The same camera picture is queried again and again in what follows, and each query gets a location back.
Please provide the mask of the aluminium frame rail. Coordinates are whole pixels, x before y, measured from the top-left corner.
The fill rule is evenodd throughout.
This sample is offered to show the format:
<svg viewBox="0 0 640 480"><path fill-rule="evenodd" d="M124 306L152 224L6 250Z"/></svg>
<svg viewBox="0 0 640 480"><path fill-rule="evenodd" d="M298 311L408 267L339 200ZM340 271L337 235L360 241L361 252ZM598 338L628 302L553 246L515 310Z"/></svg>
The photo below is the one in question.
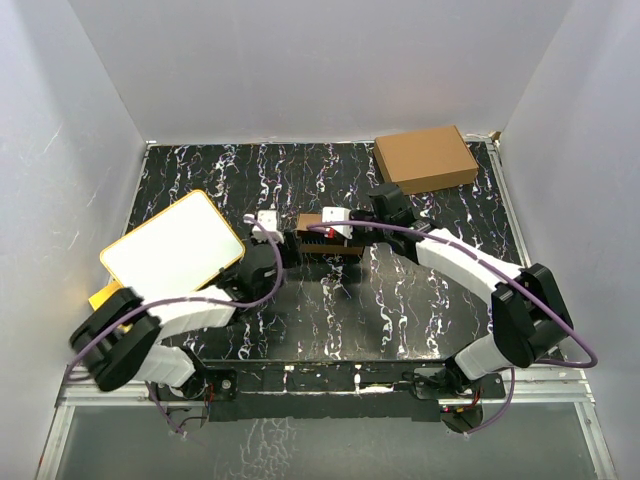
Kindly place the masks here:
<svg viewBox="0 0 640 480"><path fill-rule="evenodd" d="M63 390L41 479L613 479L585 375L536 367L428 389L415 363L240 363L213 398Z"/></svg>

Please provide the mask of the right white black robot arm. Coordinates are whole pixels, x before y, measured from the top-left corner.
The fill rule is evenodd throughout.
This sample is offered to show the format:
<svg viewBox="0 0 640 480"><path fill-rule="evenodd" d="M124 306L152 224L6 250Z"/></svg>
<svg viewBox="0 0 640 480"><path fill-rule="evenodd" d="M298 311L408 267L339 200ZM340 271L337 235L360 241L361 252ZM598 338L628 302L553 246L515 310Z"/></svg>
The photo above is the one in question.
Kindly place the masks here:
<svg viewBox="0 0 640 480"><path fill-rule="evenodd" d="M507 263L421 219L399 186L369 193L376 223L393 225L376 238L417 265L434 269L475 294L490 308L492 332L446 359L429 382L457 396L478 389L482 377L510 367L527 368L568 337L573 326L551 271Z"/></svg>

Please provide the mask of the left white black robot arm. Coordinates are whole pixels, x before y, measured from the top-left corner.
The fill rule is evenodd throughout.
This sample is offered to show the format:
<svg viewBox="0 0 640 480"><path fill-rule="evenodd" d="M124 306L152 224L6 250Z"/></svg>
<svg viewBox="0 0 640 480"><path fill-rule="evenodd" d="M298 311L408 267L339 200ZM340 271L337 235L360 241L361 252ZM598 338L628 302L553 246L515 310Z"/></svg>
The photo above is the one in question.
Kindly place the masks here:
<svg viewBox="0 0 640 480"><path fill-rule="evenodd" d="M186 297L145 304L131 288L116 290L69 339L98 389L110 392L136 380L165 384L186 399L200 396L207 383L203 364L186 349L162 341L193 330L224 328L235 314L268 302L284 271L300 261L294 232L272 237L274 245L252 234L242 260Z"/></svg>

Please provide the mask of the yellow flat board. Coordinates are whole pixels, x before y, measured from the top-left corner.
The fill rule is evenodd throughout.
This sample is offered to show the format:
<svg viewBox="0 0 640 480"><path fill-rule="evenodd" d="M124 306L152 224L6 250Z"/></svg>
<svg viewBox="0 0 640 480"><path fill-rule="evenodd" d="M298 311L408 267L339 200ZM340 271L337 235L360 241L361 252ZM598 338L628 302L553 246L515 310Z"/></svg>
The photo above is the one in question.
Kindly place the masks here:
<svg viewBox="0 0 640 480"><path fill-rule="evenodd" d="M129 287L103 289L98 293L98 305L89 318L90 325L96 333L102 332L121 316L140 304L139 297Z"/></svg>

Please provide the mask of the closed brown cardboard box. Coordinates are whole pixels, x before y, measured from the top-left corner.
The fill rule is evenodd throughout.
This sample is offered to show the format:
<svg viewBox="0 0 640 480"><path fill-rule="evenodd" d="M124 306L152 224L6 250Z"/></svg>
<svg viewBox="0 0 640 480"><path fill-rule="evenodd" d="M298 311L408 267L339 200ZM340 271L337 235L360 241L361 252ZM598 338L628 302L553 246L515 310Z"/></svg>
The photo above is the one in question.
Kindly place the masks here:
<svg viewBox="0 0 640 480"><path fill-rule="evenodd" d="M379 136L374 158L386 183L405 194L473 184L478 164L455 125Z"/></svg>

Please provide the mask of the white board yellow rim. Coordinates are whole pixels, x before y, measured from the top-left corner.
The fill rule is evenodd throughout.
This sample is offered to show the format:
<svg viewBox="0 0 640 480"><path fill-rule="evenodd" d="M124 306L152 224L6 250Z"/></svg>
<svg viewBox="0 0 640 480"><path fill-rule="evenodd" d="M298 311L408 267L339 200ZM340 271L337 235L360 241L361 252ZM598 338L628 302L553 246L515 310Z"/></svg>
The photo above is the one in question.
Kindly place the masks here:
<svg viewBox="0 0 640 480"><path fill-rule="evenodd" d="M159 299L198 290L244 254L208 195L194 190L106 247L100 261L122 286Z"/></svg>

